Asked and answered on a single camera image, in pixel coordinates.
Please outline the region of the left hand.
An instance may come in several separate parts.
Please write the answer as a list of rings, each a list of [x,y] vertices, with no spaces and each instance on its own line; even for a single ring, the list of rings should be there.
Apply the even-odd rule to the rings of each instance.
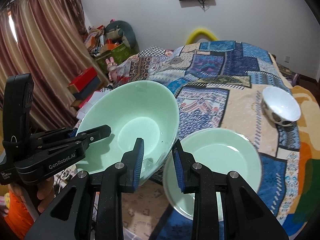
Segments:
[[[26,200],[23,194],[22,188],[16,184],[11,183],[9,184],[9,190],[19,199],[23,202],[23,204],[26,204]],[[39,183],[38,192],[37,192],[37,198],[40,200],[40,204],[38,205],[37,209],[40,213],[43,213],[43,211],[47,208],[47,206],[50,204],[50,202],[55,197],[54,192],[54,177],[50,177],[46,179],[45,181],[42,181]]]

